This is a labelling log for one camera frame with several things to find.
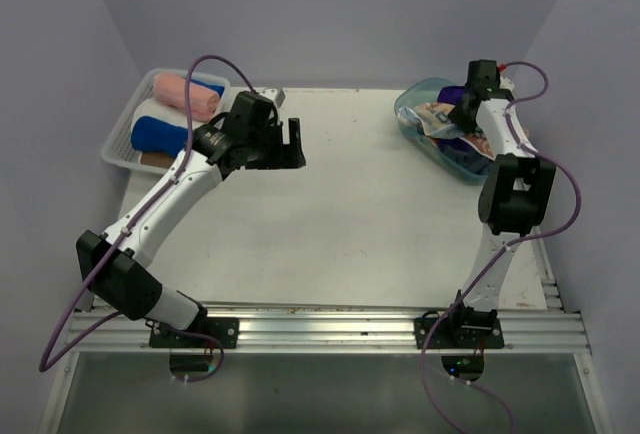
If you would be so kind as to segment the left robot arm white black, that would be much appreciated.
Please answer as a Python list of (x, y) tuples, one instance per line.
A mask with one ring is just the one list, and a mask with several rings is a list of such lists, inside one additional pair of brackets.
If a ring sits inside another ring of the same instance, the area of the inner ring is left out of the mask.
[(282, 122), (280, 88), (242, 91), (231, 109), (197, 127), (156, 185), (103, 233), (83, 233), (76, 251), (83, 284), (130, 320), (172, 327), (185, 346), (208, 333), (204, 309), (148, 270), (163, 242), (207, 193), (236, 170), (299, 169), (306, 164), (300, 121)]

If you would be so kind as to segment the royal blue towel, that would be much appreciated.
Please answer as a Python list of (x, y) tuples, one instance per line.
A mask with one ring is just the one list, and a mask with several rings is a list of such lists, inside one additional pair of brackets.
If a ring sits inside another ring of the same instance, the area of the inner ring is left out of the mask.
[(185, 147), (186, 128), (173, 126), (157, 119), (142, 117), (131, 131), (131, 145), (140, 152), (165, 152), (172, 157)]

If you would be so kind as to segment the orange blue printed towel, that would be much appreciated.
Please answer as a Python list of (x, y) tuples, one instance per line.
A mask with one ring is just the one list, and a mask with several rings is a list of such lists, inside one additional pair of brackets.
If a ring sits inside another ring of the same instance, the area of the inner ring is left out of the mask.
[(484, 134), (478, 130), (464, 134), (449, 119), (453, 108), (452, 105), (438, 102), (427, 102), (415, 107), (401, 105), (396, 108), (396, 118), (402, 128), (407, 128), (419, 140), (430, 141), (442, 149), (451, 147), (462, 152), (475, 150), (493, 161), (495, 155)]

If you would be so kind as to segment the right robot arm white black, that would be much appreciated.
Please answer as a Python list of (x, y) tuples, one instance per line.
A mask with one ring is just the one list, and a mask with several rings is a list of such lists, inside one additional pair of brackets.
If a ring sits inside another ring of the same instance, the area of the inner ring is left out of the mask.
[(464, 94), (450, 118), (466, 134), (482, 131), (494, 155), (478, 200), (480, 247), (445, 323), (449, 341), (464, 347), (498, 329), (502, 285), (521, 240), (544, 218), (556, 168), (534, 150), (494, 60), (469, 63)]

